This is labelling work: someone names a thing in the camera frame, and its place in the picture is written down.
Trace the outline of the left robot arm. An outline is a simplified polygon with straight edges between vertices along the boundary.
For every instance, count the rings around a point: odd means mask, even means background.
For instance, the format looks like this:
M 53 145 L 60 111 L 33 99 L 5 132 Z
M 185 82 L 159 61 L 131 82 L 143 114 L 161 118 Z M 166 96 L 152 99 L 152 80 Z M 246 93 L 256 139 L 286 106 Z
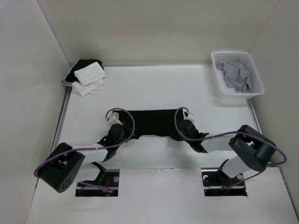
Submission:
M 132 126 L 116 123 L 100 142 L 84 147 L 72 147 L 62 142 L 34 171 L 35 177 L 43 180 L 56 192 L 65 192 L 73 183 L 83 186 L 101 187 L 105 180 L 105 169 L 100 162 L 111 159 L 117 149 L 135 134 L 135 122 Z

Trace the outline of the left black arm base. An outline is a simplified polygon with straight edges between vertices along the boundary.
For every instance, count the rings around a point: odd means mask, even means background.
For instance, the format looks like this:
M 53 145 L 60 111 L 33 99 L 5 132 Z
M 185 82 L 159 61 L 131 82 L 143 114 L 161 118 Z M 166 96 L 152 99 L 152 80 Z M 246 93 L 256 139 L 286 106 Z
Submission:
M 97 162 L 92 162 L 91 168 L 95 168 L 97 176 L 91 180 L 83 182 L 91 184 L 91 186 L 81 183 L 77 184 L 75 196 L 77 197 L 117 197 L 119 193 L 119 170 L 107 170 Z

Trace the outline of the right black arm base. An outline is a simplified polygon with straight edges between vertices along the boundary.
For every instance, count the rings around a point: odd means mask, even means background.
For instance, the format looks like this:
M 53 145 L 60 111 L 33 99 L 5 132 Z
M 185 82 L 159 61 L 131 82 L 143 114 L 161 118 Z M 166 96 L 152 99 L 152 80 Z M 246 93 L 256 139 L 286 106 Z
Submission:
M 204 171 L 202 174 L 205 196 L 247 196 L 245 184 L 229 178 L 217 171 Z

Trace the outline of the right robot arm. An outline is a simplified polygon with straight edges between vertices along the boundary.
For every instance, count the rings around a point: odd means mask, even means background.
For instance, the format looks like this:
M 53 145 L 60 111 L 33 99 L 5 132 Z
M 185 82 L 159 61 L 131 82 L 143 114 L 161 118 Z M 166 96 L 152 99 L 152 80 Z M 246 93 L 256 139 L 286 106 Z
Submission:
M 192 121 L 184 119 L 175 123 L 173 139 L 187 142 L 198 153 L 233 151 L 236 156 L 226 159 L 209 181 L 229 185 L 239 174 L 254 170 L 263 172 L 275 153 L 275 144 L 249 125 L 242 125 L 237 133 L 211 136 L 200 133 Z

